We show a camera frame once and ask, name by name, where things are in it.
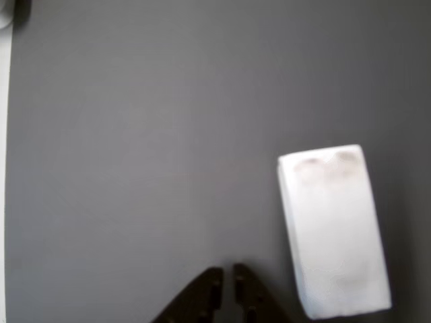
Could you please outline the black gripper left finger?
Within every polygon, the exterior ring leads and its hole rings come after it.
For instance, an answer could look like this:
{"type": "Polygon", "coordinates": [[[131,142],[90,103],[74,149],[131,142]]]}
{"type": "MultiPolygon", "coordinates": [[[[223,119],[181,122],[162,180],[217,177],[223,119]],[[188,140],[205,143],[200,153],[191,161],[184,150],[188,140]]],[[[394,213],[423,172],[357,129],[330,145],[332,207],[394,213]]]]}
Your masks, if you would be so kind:
{"type": "Polygon", "coordinates": [[[213,322],[222,305],[224,270],[210,267],[193,279],[153,320],[156,323],[213,322]]]}

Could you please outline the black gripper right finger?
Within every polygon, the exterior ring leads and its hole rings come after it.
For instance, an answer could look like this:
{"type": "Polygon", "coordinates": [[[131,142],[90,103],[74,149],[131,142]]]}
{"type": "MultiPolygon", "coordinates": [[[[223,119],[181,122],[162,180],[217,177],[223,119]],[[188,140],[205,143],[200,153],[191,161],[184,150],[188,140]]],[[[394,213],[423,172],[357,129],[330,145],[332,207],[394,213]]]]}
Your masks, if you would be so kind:
{"type": "Polygon", "coordinates": [[[235,264],[233,275],[235,302],[243,310],[243,322],[293,322],[257,274],[247,265],[235,264]]]}

